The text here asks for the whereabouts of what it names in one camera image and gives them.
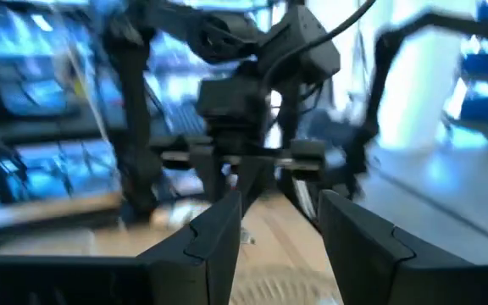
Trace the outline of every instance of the wooden table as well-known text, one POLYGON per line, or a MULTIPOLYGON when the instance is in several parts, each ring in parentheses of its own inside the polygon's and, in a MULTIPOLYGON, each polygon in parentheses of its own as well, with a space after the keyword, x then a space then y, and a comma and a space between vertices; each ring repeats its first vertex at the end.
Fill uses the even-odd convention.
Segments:
MULTIPOLYGON (((106 207, 112 204, 111 201, 116 202, 116 198, 116 194, 105 195, 67 202, 67 206, 72 210, 93 208, 96 204, 106 207)), ((36 208, 21 206, 5 209, 7 215, 14 213, 14 219, 20 219, 25 215, 31 218, 33 214, 38 214, 37 217, 47 214, 42 213, 42 209, 52 210, 52 214, 62 213, 64 205, 61 202, 52 206, 45 204, 36 208)), ((243 220, 243 227, 251 233, 255 244, 241 245, 237 274, 253 269, 285 266, 318 271, 324 277, 334 278, 321 236, 284 197, 274 196, 255 202, 243 220)), ((171 230, 150 225, 133 229, 126 229, 122 225, 99 230, 61 230, 12 241, 0 248, 0 254, 131 257, 172 233, 171 230)))

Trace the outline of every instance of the wooden board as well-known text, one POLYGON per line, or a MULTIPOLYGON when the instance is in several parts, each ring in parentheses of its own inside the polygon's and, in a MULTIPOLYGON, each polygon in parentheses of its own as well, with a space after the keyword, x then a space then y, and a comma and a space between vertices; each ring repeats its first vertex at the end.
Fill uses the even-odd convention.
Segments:
MULTIPOLYGON (((108 205, 117 197, 82 199, 68 202, 69 208, 91 205, 108 205)), ((37 213, 49 205, 37 206, 37 213)), ((7 214, 14 211, 19 219, 20 213, 31 215, 31 208, 6 208, 7 214)), ((295 269, 314 270, 323 276, 334 278, 323 240, 317 231, 303 218, 284 197, 271 197, 255 202, 243 220, 255 240, 255 244, 242 244, 237 263, 237 274, 250 269, 266 269, 273 266, 286 266, 295 269)), ((143 225, 127 229, 118 228, 88 230, 62 230, 38 236, 29 236, 12 241, 0 248, 0 254, 20 255, 88 255, 132 257, 147 250, 173 233, 171 230, 143 225)))

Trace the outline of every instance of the wooden surface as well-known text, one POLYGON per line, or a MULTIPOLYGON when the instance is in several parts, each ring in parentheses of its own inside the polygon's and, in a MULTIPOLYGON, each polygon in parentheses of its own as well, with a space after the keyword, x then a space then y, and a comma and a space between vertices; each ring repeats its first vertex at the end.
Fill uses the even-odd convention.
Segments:
MULTIPOLYGON (((115 194, 105 197, 68 202, 70 207, 82 207, 89 202, 106 206, 115 202, 115 194)), ((27 208, 28 213, 19 208, 7 208, 15 218, 20 213, 30 215, 31 210, 49 208, 49 205, 27 208)), ((326 278, 333 279, 323 240, 315 229, 303 218, 284 197, 271 197, 255 202, 243 220, 255 240, 255 244, 242 244, 237 263, 237 274, 254 269, 286 268, 314 270, 326 278)), ((131 257, 147 250, 172 234, 172 230, 143 225, 127 229, 123 225, 111 229, 74 229, 22 237, 0 248, 0 254, 21 255, 87 255, 131 257)))

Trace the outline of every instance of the desk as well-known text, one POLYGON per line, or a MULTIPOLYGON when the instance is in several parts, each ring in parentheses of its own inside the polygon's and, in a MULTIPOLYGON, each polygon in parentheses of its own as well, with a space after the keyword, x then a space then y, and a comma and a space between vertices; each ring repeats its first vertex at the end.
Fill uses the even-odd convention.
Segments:
MULTIPOLYGON (((106 200, 92 199, 91 202, 107 204, 106 200)), ((45 207, 50 205, 40 204, 39 213, 45 207)), ((20 219, 23 213, 20 206, 4 208, 9 214, 14 213, 15 219, 20 219)), ((255 202, 244 218, 243 226, 249 230, 256 243, 241 246, 236 267, 236 286, 238 279, 255 270, 262 270, 265 274, 270 270, 284 268, 312 270, 326 279, 333 279, 321 236, 284 197, 274 196, 255 202)), ((130 257, 147 250, 171 233, 148 225, 128 230, 77 229, 17 240, 1 247, 0 254, 130 257)), ((341 304, 338 290, 335 296, 341 304)))

